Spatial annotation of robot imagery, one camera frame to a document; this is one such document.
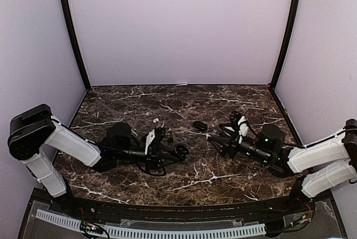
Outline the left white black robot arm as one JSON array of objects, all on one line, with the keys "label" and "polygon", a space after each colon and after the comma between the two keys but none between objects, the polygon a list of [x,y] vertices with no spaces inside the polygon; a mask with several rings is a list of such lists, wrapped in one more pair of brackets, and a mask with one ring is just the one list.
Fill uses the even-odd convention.
[{"label": "left white black robot arm", "polygon": [[124,163],[136,165],[145,174],[163,177],[168,165],[183,162],[189,154],[183,145],[175,148],[163,145],[165,136],[165,128],[159,127],[137,139],[129,124],[118,122],[106,131],[100,143],[96,143],[64,125],[48,105],[41,104],[11,120],[7,144],[11,156],[27,167],[51,197],[57,198],[57,206],[66,214],[75,214],[79,203],[69,195],[70,188],[43,153],[43,145],[53,147],[99,173]]}]

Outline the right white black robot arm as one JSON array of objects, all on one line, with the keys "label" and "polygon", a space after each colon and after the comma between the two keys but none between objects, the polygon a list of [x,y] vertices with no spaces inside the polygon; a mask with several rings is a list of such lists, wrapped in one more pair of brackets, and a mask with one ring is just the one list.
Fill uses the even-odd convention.
[{"label": "right white black robot arm", "polygon": [[296,180],[285,209],[297,213],[306,199],[345,181],[356,183],[356,120],[349,119],[335,134],[317,142],[293,146],[284,143],[285,132],[274,124],[265,125],[257,139],[248,136],[250,126],[243,116],[219,125],[222,136],[210,136],[208,141],[221,157],[235,158],[241,154],[262,166],[278,178],[290,177],[318,165],[323,169]]}]

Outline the black round charging case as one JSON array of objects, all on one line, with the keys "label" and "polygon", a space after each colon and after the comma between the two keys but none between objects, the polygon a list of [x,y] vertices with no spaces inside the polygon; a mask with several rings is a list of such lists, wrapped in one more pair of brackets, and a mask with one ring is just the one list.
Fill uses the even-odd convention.
[{"label": "black round charging case", "polygon": [[184,145],[177,145],[175,152],[182,159],[185,159],[186,156],[189,154],[189,150]]}]

